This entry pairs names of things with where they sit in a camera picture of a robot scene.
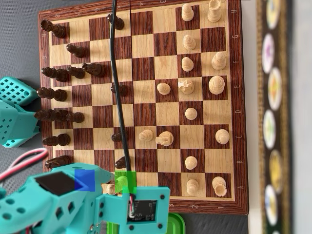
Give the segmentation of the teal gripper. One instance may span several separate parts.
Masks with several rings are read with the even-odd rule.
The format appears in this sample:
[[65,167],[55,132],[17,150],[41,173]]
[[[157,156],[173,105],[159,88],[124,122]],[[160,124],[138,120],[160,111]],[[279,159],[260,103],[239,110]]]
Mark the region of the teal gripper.
[[[98,204],[102,184],[114,174],[94,164],[73,163],[34,177],[40,187],[36,210],[40,216],[36,234],[96,233]],[[127,176],[116,179],[116,193],[129,193]]]

